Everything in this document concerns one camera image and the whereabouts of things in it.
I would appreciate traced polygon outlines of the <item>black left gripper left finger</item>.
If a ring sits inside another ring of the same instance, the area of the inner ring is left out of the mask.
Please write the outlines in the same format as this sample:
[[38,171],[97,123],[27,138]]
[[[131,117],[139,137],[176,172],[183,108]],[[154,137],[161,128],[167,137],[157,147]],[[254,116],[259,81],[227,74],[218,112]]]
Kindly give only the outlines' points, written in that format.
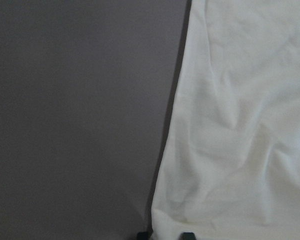
[[151,232],[149,231],[138,232],[136,235],[137,240],[150,240],[150,237]]

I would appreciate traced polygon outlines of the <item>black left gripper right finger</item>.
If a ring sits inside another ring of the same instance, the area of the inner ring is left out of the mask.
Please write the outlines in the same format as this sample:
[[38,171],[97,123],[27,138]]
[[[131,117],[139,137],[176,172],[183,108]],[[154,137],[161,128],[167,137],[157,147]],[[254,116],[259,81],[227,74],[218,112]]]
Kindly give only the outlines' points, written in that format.
[[181,240],[196,240],[196,236],[193,232],[183,232],[181,234]]

